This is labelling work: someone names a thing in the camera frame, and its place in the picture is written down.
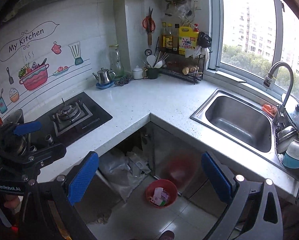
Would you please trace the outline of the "person's left hand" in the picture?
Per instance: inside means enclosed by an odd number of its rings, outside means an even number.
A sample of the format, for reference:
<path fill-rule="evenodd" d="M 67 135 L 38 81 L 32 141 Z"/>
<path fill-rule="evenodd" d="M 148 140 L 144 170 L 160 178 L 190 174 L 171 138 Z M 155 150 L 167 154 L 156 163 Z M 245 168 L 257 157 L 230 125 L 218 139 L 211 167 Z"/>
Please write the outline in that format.
<path fill-rule="evenodd" d="M 8 209 L 16 209 L 20 204 L 20 199 L 18 196 L 7 194 L 0 199 L 0 204 L 3 204 Z"/>

